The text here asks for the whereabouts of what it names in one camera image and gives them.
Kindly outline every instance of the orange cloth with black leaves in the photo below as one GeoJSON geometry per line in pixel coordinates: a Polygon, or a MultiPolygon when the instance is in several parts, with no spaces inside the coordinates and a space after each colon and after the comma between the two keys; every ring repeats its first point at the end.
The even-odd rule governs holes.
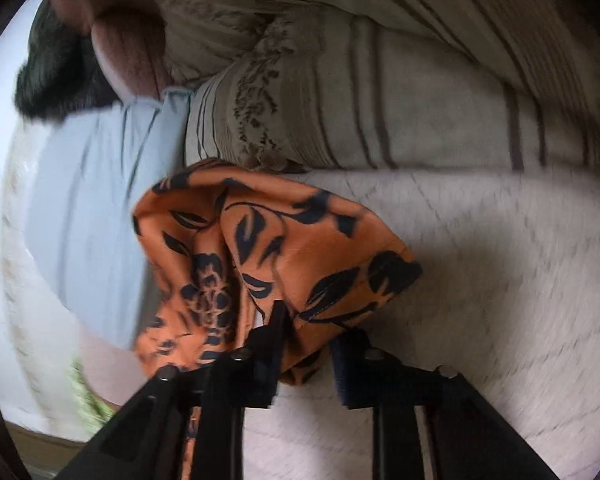
{"type": "Polygon", "coordinates": [[[421,273],[364,206],[215,159],[156,184],[133,221],[164,294],[136,344],[149,376],[167,364],[199,368],[239,348],[282,300],[293,320],[284,378],[303,383],[333,337],[421,273]]]}

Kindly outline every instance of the metal bolt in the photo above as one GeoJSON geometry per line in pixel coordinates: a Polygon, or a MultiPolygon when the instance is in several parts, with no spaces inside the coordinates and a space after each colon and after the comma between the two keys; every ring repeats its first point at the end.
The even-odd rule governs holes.
{"type": "Polygon", "coordinates": [[[449,365],[440,365],[438,368],[436,368],[436,370],[440,375],[446,377],[447,379],[453,379],[456,377],[456,375],[458,375],[458,372],[449,365]]]}
{"type": "Polygon", "coordinates": [[[384,351],[379,348],[368,348],[365,351],[365,359],[367,361],[382,361],[384,359],[384,351]]]}
{"type": "Polygon", "coordinates": [[[157,376],[161,381],[173,381],[179,373],[179,370],[173,365],[163,366],[158,370],[157,376]]]}
{"type": "Polygon", "coordinates": [[[248,361],[251,359],[252,352],[247,347],[243,346],[231,352],[231,359],[234,361],[248,361]]]}

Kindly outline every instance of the white wall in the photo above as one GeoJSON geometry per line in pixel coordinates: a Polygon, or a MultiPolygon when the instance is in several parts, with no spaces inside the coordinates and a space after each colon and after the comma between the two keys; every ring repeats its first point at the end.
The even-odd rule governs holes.
{"type": "MultiPolygon", "coordinates": [[[[13,106],[15,76],[26,60],[29,29],[40,1],[27,0],[0,37],[0,197],[2,176],[18,123],[13,106]]],[[[0,408],[5,419],[40,433],[84,440],[87,435],[78,418],[67,375],[68,363],[76,353],[75,320],[54,298],[32,294],[19,320],[28,333],[24,334],[28,346],[23,349],[14,344],[14,314],[12,310],[10,321],[3,285],[0,275],[0,408]],[[36,362],[41,372],[37,384],[31,380],[31,370],[23,367],[27,359],[29,363],[36,362]],[[33,392],[32,384],[37,386],[33,392]]]]}

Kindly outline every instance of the orange fabric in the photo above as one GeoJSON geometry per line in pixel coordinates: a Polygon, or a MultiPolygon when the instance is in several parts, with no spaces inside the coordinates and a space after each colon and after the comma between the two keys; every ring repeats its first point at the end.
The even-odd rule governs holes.
{"type": "Polygon", "coordinates": [[[149,376],[167,364],[198,368],[239,348],[282,300],[294,328],[283,351],[284,377],[303,383],[333,337],[421,272],[364,206],[220,160],[156,184],[133,220],[164,293],[136,345],[149,376]]]}

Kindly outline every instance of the blue fabric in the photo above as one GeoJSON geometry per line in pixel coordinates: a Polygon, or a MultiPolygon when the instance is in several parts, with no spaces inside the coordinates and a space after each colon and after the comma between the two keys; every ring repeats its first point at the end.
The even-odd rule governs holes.
{"type": "Polygon", "coordinates": [[[26,243],[61,303],[95,335],[133,348],[159,294],[132,212],[158,180],[184,166],[192,92],[74,114],[43,150],[26,243]]]}

